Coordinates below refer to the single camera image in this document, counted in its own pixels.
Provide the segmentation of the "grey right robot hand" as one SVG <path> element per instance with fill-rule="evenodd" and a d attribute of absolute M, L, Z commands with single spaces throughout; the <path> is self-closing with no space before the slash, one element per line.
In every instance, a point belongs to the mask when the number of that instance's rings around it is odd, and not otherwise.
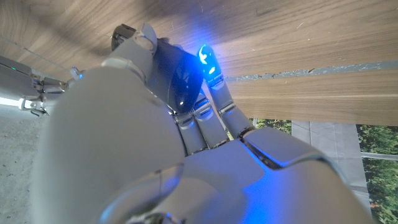
<path fill-rule="evenodd" d="M 73 67 L 71 78 L 61 81 L 1 57 L 1 116 L 36 119 L 49 116 L 60 96 L 83 78 L 85 70 Z"/>

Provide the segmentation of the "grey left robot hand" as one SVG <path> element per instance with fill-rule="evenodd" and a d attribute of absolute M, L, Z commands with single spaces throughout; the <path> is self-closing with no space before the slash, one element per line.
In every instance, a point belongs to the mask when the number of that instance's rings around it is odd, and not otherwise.
<path fill-rule="evenodd" d="M 213 49 L 120 25 L 58 99 L 32 171 L 34 223 L 372 223 L 338 166 L 234 104 Z"/>

